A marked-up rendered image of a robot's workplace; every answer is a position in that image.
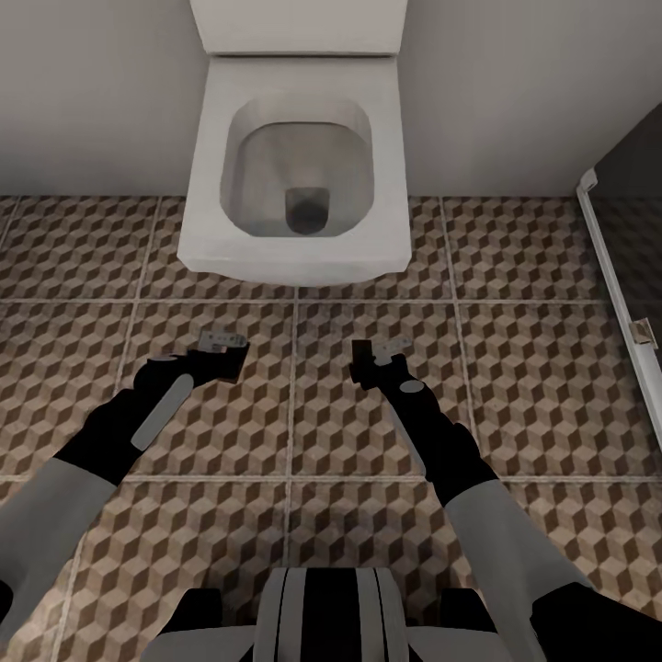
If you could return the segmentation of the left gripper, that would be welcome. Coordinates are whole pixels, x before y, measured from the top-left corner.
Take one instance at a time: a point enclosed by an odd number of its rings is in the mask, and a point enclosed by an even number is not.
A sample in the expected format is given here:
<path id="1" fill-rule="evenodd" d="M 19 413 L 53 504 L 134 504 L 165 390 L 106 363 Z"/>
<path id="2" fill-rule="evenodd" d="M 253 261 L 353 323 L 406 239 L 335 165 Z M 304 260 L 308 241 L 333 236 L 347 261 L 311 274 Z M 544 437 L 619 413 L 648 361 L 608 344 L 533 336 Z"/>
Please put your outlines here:
<path id="1" fill-rule="evenodd" d="M 203 360 L 208 367 L 208 378 L 204 383 L 212 382 L 218 378 L 235 380 L 238 377 L 238 365 L 241 358 L 237 354 L 219 354 L 199 352 L 192 350 L 188 356 L 195 356 Z"/>

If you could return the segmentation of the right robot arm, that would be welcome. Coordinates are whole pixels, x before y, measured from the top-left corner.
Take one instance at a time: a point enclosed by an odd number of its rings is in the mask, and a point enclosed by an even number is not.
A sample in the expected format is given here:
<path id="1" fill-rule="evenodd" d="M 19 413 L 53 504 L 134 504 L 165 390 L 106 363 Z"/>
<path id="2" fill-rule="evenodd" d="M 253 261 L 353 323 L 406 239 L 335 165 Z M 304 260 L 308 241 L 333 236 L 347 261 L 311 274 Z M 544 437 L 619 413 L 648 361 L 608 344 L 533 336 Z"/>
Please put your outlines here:
<path id="1" fill-rule="evenodd" d="M 417 468 L 432 482 L 514 662 L 662 662 L 662 622 L 602 596 L 481 459 L 427 385 L 408 373 L 404 335 L 374 345 L 355 368 L 377 386 Z"/>

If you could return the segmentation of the mousetrap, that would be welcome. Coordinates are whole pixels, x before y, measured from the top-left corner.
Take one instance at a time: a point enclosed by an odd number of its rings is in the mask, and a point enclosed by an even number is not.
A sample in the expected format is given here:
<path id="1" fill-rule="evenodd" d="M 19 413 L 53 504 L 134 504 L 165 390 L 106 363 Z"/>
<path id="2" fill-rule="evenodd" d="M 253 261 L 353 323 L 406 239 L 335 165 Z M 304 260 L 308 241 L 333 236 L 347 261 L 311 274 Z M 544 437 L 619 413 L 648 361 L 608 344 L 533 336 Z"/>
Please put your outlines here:
<path id="1" fill-rule="evenodd" d="M 221 382 L 226 382 L 230 384 L 237 385 L 241 370 L 243 369 L 243 366 L 245 364 L 245 358 L 248 353 L 248 350 L 250 348 L 251 344 L 247 343 L 247 346 L 245 348 L 236 348 L 236 347 L 227 347 L 226 354 L 237 354 L 240 358 L 241 361 L 239 362 L 238 365 L 238 377 L 235 380 L 230 380 L 230 379 L 223 379 L 223 378 L 218 378 L 217 381 Z"/>
<path id="2" fill-rule="evenodd" d="M 352 341 L 352 357 L 355 368 L 373 363 L 371 349 L 371 339 L 354 339 Z"/>

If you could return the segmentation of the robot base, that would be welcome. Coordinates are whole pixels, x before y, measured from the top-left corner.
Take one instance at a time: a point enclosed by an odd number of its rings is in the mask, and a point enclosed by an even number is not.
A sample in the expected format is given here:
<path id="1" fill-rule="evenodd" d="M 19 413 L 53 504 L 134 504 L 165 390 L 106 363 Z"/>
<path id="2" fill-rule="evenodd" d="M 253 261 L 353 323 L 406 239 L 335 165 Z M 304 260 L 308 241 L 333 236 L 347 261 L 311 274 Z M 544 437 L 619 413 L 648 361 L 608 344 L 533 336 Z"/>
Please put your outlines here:
<path id="1" fill-rule="evenodd" d="M 257 618 L 222 626 L 218 588 L 190 588 L 139 662 L 253 662 Z M 514 662 L 473 588 L 444 588 L 440 628 L 405 617 L 409 662 Z"/>

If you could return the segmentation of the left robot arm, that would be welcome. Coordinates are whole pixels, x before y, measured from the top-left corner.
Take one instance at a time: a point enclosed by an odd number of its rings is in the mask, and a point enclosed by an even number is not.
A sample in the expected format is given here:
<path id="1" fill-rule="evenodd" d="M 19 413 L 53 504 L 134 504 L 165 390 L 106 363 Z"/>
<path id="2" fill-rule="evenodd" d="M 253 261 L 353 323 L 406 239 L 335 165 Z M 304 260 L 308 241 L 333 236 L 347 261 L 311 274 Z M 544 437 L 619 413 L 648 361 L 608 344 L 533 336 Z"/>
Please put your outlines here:
<path id="1" fill-rule="evenodd" d="M 243 336 L 206 331 L 187 356 L 150 358 L 95 409 L 84 428 L 0 507 L 0 648 L 18 632 L 63 571 L 118 485 L 192 389 L 235 380 Z"/>

